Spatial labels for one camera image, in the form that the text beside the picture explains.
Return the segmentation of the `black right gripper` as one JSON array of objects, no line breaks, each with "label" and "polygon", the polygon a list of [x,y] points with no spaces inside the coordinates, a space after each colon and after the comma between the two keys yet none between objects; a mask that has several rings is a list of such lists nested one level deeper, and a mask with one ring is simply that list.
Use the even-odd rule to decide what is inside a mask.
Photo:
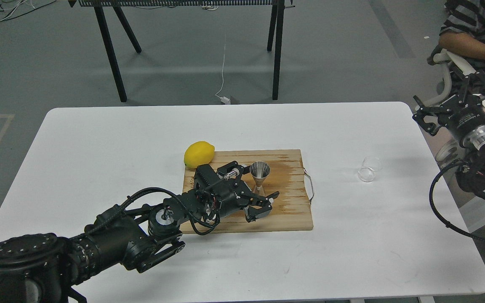
[{"label": "black right gripper", "polygon": [[435,136],[441,124],[426,122],[425,117],[439,117],[442,123],[462,148],[480,149],[485,145],[485,73],[475,71],[469,75],[451,64],[451,97],[441,106],[425,106],[418,96],[413,96],[418,105],[412,119],[430,136]]}]

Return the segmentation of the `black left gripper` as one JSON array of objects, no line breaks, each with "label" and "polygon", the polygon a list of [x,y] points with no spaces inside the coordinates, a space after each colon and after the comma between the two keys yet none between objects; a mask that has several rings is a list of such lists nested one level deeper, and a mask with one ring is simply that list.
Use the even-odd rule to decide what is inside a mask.
[{"label": "black left gripper", "polygon": [[184,193],[184,222],[219,223],[237,211],[245,212],[246,222],[268,216],[272,203],[280,194],[267,196],[251,192],[241,179],[250,167],[232,161],[214,170],[209,164],[197,167],[194,186]]}]

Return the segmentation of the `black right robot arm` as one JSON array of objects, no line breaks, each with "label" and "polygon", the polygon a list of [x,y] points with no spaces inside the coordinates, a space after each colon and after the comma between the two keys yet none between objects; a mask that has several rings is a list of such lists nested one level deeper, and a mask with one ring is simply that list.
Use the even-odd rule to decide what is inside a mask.
[{"label": "black right robot arm", "polygon": [[450,63],[440,63],[443,69],[445,88],[434,105],[425,105],[414,96],[418,109],[413,119],[428,134],[434,136],[440,128],[446,128],[458,145],[466,150],[462,159],[455,159],[446,165],[433,179],[429,189],[429,203],[433,213],[443,224],[459,234],[485,242],[485,238],[458,228],[437,210],[433,192],[437,181],[446,171],[455,169],[458,186],[485,200],[485,73],[472,71],[464,75],[462,84],[451,95],[450,72],[460,72]]}]

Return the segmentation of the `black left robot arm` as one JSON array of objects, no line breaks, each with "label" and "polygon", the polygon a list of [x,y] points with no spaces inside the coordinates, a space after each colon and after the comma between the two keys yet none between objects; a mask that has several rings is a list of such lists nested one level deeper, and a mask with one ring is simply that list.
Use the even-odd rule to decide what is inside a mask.
[{"label": "black left robot arm", "polygon": [[268,216],[279,192],[254,192],[241,178],[251,171],[236,161],[218,170],[199,165],[191,190],[139,190],[77,236],[26,234],[0,242],[0,303],[67,303],[69,298],[85,303],[73,286],[117,263],[143,273],[167,260],[185,247],[185,222],[206,235],[240,210],[247,222]]}]

